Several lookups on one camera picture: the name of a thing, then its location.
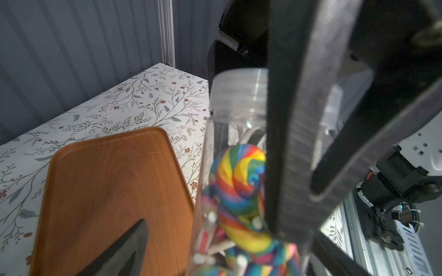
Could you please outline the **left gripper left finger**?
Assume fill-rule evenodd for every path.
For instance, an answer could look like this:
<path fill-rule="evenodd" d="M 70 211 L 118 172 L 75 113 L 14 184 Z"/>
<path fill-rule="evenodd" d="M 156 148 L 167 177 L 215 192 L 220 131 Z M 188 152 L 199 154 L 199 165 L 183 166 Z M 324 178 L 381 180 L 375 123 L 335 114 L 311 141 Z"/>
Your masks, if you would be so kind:
<path fill-rule="evenodd" d="M 140 219 L 78 275 L 139 276 L 148 236 L 147 223 Z"/>

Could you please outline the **clear candy jar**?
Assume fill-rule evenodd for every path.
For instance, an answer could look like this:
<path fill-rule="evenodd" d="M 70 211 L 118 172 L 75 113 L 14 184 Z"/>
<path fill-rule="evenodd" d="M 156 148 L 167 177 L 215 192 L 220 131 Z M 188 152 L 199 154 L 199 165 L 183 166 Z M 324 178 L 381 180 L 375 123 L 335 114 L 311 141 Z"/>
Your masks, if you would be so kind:
<path fill-rule="evenodd" d="M 326 276 L 265 221 L 268 70 L 218 74 L 210 90 L 188 276 Z"/>

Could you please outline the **pile of colourful lollipops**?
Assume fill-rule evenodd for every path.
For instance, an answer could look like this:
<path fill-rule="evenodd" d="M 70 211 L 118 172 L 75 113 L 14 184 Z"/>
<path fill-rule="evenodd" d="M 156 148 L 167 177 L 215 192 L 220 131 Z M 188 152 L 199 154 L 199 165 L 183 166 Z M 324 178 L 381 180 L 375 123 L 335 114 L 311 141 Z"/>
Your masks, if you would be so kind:
<path fill-rule="evenodd" d="M 198 203 L 202 222 L 187 273 L 190 276 L 299 276 L 293 243 L 270 234 L 264 221 L 266 156 L 237 144 L 217 156 Z"/>

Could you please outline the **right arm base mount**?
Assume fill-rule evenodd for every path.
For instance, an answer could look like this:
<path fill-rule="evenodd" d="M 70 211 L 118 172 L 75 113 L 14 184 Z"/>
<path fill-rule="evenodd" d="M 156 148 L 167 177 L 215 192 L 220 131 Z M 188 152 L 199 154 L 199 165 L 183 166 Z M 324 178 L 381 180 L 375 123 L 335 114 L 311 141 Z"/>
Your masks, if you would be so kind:
<path fill-rule="evenodd" d="M 356 209 L 367 240 L 402 252 L 404 239 L 398 231 L 397 223 L 411 227 L 409 233 L 419 232 L 424 223 L 420 221 L 420 210 L 416 205 L 400 202 L 385 184 L 387 181 L 381 173 L 370 171 L 353 192 Z"/>

